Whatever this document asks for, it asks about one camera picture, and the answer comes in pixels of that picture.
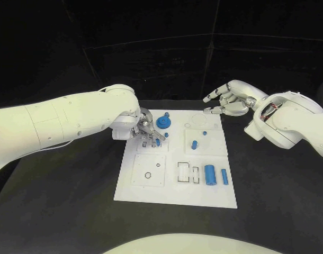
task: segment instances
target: black table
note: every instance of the black table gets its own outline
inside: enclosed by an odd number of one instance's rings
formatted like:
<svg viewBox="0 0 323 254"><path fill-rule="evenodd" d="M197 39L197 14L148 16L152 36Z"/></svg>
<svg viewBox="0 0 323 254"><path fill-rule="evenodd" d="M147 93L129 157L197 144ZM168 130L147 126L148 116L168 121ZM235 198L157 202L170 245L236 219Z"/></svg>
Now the black table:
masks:
<svg viewBox="0 0 323 254"><path fill-rule="evenodd" d="M200 110L194 101L141 101ZM284 253L323 253L323 157L255 141L250 114L222 116L237 209L113 201L124 141L111 130L24 157L0 194L0 253L100 253L141 237L196 233Z"/></svg>

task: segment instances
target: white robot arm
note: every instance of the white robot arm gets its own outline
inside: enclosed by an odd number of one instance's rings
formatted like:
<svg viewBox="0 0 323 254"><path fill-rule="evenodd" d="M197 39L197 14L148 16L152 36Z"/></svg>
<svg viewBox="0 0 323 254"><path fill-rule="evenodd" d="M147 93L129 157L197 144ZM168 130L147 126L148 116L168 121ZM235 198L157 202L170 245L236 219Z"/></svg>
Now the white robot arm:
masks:
<svg viewBox="0 0 323 254"><path fill-rule="evenodd" d="M206 114L239 116L250 108L255 113L245 133L255 140L265 137L278 147L289 149L304 139L323 156L323 108L308 97L294 92L268 96L239 80L219 87L203 101L219 95L220 106L206 108Z"/></svg>
<svg viewBox="0 0 323 254"><path fill-rule="evenodd" d="M112 138L138 134L164 140L152 129L151 114L139 108L125 85L106 92L72 94L26 106L0 109L0 169L8 162L60 143L112 128Z"/></svg>

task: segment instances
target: robotic hand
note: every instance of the robotic hand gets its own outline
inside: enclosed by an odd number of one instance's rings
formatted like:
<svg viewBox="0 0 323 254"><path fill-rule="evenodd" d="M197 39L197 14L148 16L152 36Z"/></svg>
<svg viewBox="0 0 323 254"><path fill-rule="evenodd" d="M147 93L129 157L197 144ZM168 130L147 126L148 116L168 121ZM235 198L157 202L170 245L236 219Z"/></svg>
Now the robotic hand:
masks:
<svg viewBox="0 0 323 254"><path fill-rule="evenodd" d="M125 85L0 109L0 169L23 156L108 127L113 139L144 134L164 140L152 128L151 113L139 108L134 90Z"/></svg>
<svg viewBox="0 0 323 254"><path fill-rule="evenodd" d="M255 111L245 133L255 139L265 137L278 147L289 149L307 140L323 156L323 108L304 95L285 92L268 96L248 83L232 80L203 99L220 96L220 106L206 108L204 114L240 116Z"/></svg>

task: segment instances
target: black backdrop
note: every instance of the black backdrop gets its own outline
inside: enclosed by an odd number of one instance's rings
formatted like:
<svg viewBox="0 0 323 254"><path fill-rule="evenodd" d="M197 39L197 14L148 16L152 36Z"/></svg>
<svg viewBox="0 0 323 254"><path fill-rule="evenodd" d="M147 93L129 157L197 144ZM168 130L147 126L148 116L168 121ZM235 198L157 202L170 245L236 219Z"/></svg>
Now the black backdrop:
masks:
<svg viewBox="0 0 323 254"><path fill-rule="evenodd" d="M323 102L323 1L0 0L0 107L113 83L200 99L230 79Z"/></svg>

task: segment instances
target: blue object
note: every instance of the blue object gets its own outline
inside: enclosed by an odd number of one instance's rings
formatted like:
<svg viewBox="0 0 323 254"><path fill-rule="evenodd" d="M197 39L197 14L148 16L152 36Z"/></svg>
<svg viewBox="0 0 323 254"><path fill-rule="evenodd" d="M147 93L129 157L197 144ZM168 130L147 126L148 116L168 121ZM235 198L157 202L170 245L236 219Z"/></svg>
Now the blue object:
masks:
<svg viewBox="0 0 323 254"><path fill-rule="evenodd" d="M222 169L222 178L223 178L223 184L227 185L227 172L226 172L226 169Z"/></svg>
<svg viewBox="0 0 323 254"><path fill-rule="evenodd" d="M155 125L160 129L167 129L171 125L171 120L168 116L168 112L165 112L164 116L161 116L155 121Z"/></svg>
<svg viewBox="0 0 323 254"><path fill-rule="evenodd" d="M204 166L204 184L206 185L216 185L216 174L214 174L214 166L213 165Z"/></svg>
<svg viewBox="0 0 323 254"><path fill-rule="evenodd" d="M191 144L191 149L196 150L196 148L197 148L197 141L194 140Z"/></svg>

